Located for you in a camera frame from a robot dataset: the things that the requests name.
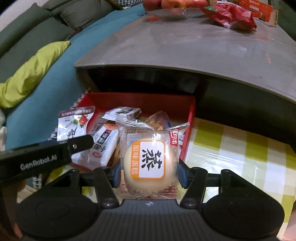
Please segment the white red rice-cracker packet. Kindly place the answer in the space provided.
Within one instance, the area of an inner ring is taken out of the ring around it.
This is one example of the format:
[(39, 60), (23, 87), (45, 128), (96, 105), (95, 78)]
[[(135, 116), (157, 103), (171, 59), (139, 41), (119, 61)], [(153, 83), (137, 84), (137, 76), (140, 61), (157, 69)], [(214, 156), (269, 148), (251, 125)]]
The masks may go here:
[(101, 127), (95, 134), (92, 148), (72, 155), (74, 164), (90, 170), (106, 166), (114, 153), (118, 141), (118, 129), (109, 130)]

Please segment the white red-print sachet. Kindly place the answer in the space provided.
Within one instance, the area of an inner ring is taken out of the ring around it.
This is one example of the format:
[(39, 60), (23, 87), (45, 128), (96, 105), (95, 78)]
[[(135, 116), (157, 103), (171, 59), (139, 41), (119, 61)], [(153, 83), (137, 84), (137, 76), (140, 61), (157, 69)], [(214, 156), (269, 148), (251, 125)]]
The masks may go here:
[(185, 129), (178, 130), (178, 145), (182, 146), (185, 138)]

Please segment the steamed cake packet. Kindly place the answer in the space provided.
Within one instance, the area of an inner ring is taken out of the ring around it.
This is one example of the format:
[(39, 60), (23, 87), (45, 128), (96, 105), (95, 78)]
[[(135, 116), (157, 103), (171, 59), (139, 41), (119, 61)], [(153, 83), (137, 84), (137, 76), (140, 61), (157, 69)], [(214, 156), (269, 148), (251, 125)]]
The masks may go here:
[(122, 198), (169, 199), (178, 197), (179, 139), (189, 123), (157, 127), (154, 123), (118, 116)]

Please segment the white jujube snack pouch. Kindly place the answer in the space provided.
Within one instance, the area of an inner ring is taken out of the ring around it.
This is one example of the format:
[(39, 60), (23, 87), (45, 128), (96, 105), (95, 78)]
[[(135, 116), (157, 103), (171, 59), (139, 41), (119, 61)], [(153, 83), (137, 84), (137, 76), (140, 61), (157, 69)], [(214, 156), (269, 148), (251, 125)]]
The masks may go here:
[(57, 141), (84, 136), (95, 112), (94, 106), (73, 108), (59, 112)]

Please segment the yellow cracker bag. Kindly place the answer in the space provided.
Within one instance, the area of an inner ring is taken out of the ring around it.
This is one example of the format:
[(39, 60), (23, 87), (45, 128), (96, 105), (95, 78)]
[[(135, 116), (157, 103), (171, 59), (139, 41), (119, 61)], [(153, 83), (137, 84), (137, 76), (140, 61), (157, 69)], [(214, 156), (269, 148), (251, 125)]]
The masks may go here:
[[(128, 165), (124, 162), (126, 151), (132, 144), (140, 140), (160, 140), (162, 131), (171, 127), (168, 115), (163, 111), (151, 115), (145, 120), (127, 119), (118, 116), (115, 123), (119, 131), (121, 168)], [(164, 165), (164, 153), (151, 148), (140, 154), (140, 167), (148, 170), (160, 169)]]

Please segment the teal sofa cover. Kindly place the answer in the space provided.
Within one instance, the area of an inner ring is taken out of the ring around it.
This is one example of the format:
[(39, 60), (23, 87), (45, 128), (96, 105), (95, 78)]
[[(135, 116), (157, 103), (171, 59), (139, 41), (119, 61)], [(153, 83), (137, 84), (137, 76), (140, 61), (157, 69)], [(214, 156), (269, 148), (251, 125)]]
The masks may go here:
[(145, 14), (142, 4), (112, 11), (75, 35), (71, 45), (51, 66), (35, 90), (6, 117), (6, 148), (48, 140), (58, 125), (58, 114), (69, 110), (87, 87), (74, 63), (89, 50)]

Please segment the red cardboard box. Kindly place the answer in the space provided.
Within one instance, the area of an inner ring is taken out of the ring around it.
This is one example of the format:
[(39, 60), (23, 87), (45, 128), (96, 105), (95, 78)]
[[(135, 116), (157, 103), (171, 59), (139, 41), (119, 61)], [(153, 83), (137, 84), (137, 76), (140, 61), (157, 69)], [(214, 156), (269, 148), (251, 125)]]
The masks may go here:
[[(93, 117), (87, 125), (87, 133), (90, 135), (95, 134), (101, 127), (109, 130), (116, 129), (114, 122), (102, 117), (105, 112), (120, 106), (140, 108), (142, 110), (141, 120), (145, 120), (158, 111), (164, 111), (173, 126), (186, 122), (192, 123), (195, 111), (194, 97), (147, 93), (88, 93), (78, 105), (79, 107), (95, 107)], [(117, 160), (117, 157), (111, 156), (107, 165)], [(72, 166), (83, 171), (92, 171), (74, 163)]]

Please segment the yellow-green pillow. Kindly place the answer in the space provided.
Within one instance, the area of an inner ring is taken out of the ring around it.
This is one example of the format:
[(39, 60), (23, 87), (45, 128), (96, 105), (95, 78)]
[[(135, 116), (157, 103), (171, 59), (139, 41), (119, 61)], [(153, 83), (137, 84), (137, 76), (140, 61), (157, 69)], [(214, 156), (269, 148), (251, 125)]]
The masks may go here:
[(27, 98), (70, 45), (70, 41), (59, 41), (45, 45), (13, 76), (1, 83), (1, 107), (13, 108)]

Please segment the grey coffee table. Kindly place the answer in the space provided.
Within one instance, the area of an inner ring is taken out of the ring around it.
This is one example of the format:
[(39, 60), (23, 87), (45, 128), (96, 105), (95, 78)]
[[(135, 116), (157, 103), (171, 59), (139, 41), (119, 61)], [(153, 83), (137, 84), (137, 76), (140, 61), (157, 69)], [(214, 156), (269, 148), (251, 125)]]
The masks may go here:
[(192, 94), (199, 118), (295, 145), (295, 41), (282, 28), (143, 16), (75, 67), (100, 91)]

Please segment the glass fruit plate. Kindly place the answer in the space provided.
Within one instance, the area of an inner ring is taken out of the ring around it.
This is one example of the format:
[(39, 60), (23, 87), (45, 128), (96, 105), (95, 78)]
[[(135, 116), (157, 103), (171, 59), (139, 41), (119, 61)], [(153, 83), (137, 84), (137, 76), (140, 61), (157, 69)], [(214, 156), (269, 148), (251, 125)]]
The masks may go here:
[(165, 19), (191, 19), (205, 15), (200, 8), (157, 9), (147, 13)]

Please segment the red crinkled snack bag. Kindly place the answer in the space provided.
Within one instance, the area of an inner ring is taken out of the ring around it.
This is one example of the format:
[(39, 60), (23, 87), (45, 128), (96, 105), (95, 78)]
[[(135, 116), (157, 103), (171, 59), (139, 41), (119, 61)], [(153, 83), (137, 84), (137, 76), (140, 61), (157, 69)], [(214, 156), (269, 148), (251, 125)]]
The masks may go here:
[(215, 25), (248, 32), (257, 29), (252, 12), (238, 5), (215, 4), (201, 10)]

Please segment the red apple right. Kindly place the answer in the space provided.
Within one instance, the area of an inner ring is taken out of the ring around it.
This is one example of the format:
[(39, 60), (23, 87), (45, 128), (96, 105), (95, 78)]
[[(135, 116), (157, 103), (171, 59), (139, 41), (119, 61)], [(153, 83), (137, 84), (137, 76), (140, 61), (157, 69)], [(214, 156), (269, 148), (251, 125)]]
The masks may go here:
[(187, 8), (204, 8), (208, 5), (207, 0), (186, 0)]

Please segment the red apple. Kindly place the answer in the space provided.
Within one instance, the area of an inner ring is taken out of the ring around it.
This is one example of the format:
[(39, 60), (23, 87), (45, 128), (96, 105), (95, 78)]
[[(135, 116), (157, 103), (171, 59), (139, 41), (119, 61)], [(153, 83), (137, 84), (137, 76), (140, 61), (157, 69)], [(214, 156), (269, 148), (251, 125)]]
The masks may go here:
[(187, 3), (185, 0), (162, 0), (161, 7), (163, 9), (185, 8)]
[(208, 5), (207, 0), (186, 0), (187, 8), (204, 8)]
[(142, 5), (146, 11), (161, 9), (162, 0), (143, 0)]

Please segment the red apple middle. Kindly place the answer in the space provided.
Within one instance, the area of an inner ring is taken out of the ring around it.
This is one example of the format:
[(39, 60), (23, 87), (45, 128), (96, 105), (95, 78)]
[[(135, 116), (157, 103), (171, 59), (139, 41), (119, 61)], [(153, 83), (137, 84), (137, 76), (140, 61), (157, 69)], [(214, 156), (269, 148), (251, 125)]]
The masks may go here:
[(161, 7), (163, 9), (185, 8), (187, 3), (185, 0), (162, 0)]

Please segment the orange carton box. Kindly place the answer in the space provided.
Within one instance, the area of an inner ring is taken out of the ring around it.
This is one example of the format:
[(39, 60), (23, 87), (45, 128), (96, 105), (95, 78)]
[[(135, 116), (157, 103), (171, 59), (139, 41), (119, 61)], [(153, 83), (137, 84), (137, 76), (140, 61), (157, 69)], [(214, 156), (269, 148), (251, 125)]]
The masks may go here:
[(252, 16), (267, 26), (276, 27), (278, 11), (273, 6), (257, 0), (238, 0), (238, 5), (252, 12)]

